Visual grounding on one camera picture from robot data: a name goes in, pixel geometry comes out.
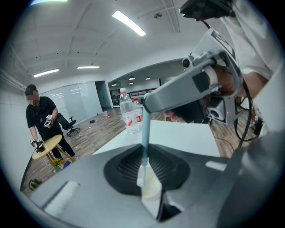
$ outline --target fluorescent light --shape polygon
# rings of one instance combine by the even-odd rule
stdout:
[[[59,71],[59,69],[53,69],[53,70],[49,70],[49,71],[46,71],[46,72],[43,72],[43,73],[35,74],[34,77],[39,77],[39,76],[42,76],[42,75],[45,75],[45,74],[54,73],[54,72],[58,72],[58,71]]]
[[[79,66],[77,69],[94,69],[100,68],[99,66]]]
[[[130,18],[128,18],[126,15],[124,15],[120,11],[116,11],[112,15],[112,17],[118,19],[119,21],[124,23],[126,26],[129,26],[132,30],[134,30],[141,37],[146,34],[136,23],[134,23]]]
[[[63,93],[60,93],[60,94],[63,94]],[[53,97],[55,97],[55,96],[57,96],[57,95],[60,95],[60,94],[53,95]]]
[[[31,5],[43,2],[67,2],[67,0],[34,0],[32,1]]]

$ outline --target black pants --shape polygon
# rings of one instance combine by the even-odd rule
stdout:
[[[74,151],[72,150],[71,146],[67,143],[63,135],[61,141],[59,142],[59,145],[62,147],[63,151],[68,153],[71,157],[75,155]],[[62,159],[62,156],[57,148],[53,149],[53,155],[56,159]]]

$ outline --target black office chair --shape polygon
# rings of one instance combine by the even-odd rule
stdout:
[[[62,114],[60,114],[60,113],[57,114],[57,121],[61,124],[62,128],[64,130],[69,130],[70,129],[70,131],[66,133],[66,135],[69,136],[69,137],[71,137],[71,135],[70,135],[71,132],[75,132],[76,131],[78,133],[77,129],[80,130],[79,127],[73,128],[73,125],[76,123],[76,120],[72,120],[72,118],[73,117],[70,118],[71,122],[68,123],[68,121],[63,117]]]

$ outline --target glass wall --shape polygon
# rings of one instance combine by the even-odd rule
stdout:
[[[63,117],[80,122],[102,113],[95,83],[84,82],[54,89],[40,94],[52,99]]]

